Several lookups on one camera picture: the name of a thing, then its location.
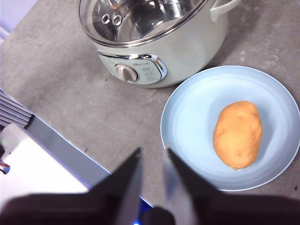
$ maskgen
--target control panel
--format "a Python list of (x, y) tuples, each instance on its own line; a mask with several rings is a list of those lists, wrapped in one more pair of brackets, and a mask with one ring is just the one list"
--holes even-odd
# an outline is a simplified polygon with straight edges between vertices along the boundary
[(100, 50), (97, 52), (112, 75), (127, 83), (147, 85), (159, 82), (167, 75), (162, 61), (152, 54), (113, 55)]

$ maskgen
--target gray countertop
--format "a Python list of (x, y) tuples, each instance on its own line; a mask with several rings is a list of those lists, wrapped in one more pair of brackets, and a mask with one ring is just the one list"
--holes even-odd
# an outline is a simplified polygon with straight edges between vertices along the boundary
[[(1, 88), (109, 171), (144, 147), (143, 197), (163, 204), (160, 116), (175, 86), (145, 89), (112, 77), (85, 36), (74, 0), (39, 0), (1, 45)], [(244, 65), (278, 79), (300, 102), (300, 1), (244, 0), (229, 13), (207, 66)], [(243, 194), (300, 199), (300, 156)]]

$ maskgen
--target vent grille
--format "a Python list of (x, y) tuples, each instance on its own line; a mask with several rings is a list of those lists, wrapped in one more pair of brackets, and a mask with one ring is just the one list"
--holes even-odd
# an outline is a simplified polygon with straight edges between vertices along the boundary
[(16, 103), (0, 90), (0, 124), (2, 126), (5, 127), (14, 123), (23, 128), (28, 124), (31, 117), (32, 112), (30, 110)]

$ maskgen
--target glass lid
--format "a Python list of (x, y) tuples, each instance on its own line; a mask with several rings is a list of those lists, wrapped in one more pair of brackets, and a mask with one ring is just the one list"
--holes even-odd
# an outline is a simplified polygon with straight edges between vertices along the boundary
[(79, 18), (87, 35), (104, 45), (153, 39), (188, 18), (206, 0), (81, 0)]

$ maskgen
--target light blue plate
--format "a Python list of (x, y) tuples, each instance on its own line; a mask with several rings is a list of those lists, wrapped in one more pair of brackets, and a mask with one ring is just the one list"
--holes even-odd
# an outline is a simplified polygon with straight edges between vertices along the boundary
[[(212, 136), (221, 110), (238, 101), (257, 106), (262, 142), (256, 161), (234, 171), (216, 155)], [(275, 179), (300, 144), (299, 109), (289, 91), (268, 74), (241, 66), (210, 68), (183, 82), (165, 105), (160, 129), (164, 146), (225, 191), (248, 190)]]

